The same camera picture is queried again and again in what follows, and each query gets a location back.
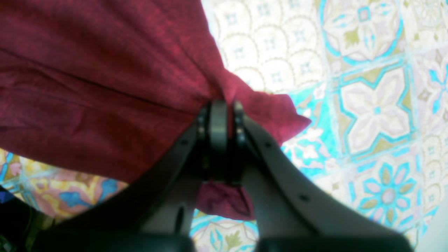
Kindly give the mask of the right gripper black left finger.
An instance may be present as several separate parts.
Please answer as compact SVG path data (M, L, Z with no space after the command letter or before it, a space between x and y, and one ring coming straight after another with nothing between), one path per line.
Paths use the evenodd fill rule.
M227 150L228 108L215 100L157 163L113 198L38 234L37 252L194 252L189 238L211 153Z

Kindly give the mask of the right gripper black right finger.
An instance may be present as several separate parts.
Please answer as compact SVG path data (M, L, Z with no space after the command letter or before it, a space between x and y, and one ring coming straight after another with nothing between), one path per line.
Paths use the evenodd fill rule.
M411 252L399 232L341 204L300 172L275 139L233 104L231 182L249 194L257 252Z

